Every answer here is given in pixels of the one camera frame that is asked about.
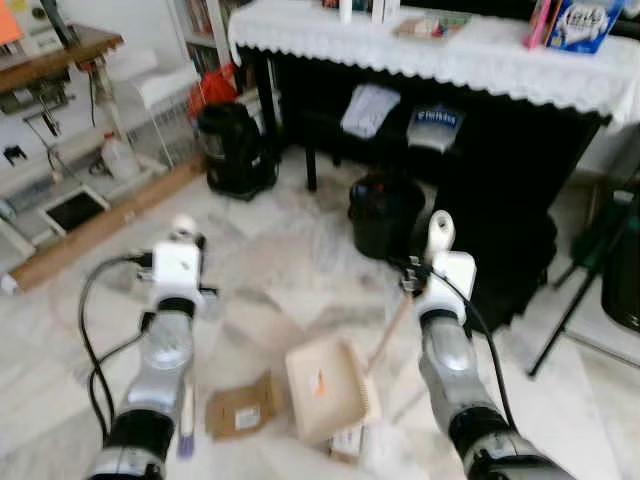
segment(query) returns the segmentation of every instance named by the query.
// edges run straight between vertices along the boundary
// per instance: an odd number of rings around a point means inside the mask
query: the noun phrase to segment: white tile floor
[[[172,216],[183,212],[209,239],[205,281],[220,286],[223,296],[218,314],[196,325],[196,451],[182,461],[172,448],[169,480],[464,478],[453,448],[436,428],[428,395],[420,397],[415,325],[401,329],[375,373],[384,421],[372,429],[362,468],[333,463],[297,443],[290,411],[241,441],[214,443],[204,432],[203,407],[213,390],[249,383],[269,367],[284,374],[284,352],[327,331],[370,351],[394,313],[395,274],[359,255],[350,239],[348,187],[364,168],[347,163],[336,170],[326,159],[318,163],[315,195],[305,190],[299,149],[285,155],[276,187],[251,203],[212,195],[197,180],[49,284],[0,299],[0,478],[83,478],[98,448],[98,427],[83,382],[88,361],[75,327],[79,289],[100,259],[151,245],[165,235]],[[576,208],[565,207],[562,197],[554,207],[564,244],[578,218]],[[554,272],[562,261],[561,253]],[[108,276],[92,297],[90,334],[99,351],[137,326],[144,288],[127,281],[129,275]],[[514,414],[521,431],[578,480],[640,479],[640,372],[562,339],[537,381],[524,374],[570,294],[570,288],[540,292],[525,318],[497,336]],[[598,295],[594,289],[576,324],[607,321],[596,311]],[[486,344],[477,338],[475,345],[482,378],[495,398]],[[137,362],[134,349],[109,364],[117,395]]]

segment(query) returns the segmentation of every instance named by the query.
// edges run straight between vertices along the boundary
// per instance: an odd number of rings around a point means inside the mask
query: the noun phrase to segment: red bag
[[[198,116],[202,107],[209,103],[233,102],[238,92],[233,86],[233,73],[236,66],[232,63],[215,72],[205,73],[202,81],[189,93],[189,119]]]

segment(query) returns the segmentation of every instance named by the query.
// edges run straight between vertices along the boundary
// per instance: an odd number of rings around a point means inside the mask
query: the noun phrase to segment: white lace tablecloth
[[[445,44],[393,35],[421,12],[402,7],[384,25],[354,12],[342,24],[320,0],[255,0],[233,13],[229,44],[236,63],[238,47],[253,47],[598,112],[615,126],[640,121],[640,42],[610,36],[596,55],[530,51],[522,46],[526,22],[479,15]]]

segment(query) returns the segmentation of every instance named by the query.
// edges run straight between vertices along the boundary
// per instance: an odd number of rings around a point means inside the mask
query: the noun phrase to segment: plastic bag
[[[232,63],[215,72],[205,73],[202,81],[189,93],[189,119],[193,121],[207,104],[233,102],[238,92],[233,86],[233,73],[236,67]]]
[[[463,120],[463,113],[444,105],[417,107],[407,129],[407,142],[410,147],[428,147],[444,153],[456,141]]]

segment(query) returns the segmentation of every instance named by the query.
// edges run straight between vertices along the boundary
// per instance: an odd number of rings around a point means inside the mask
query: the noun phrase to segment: blue box
[[[559,0],[547,47],[596,53],[618,19],[624,0]]]

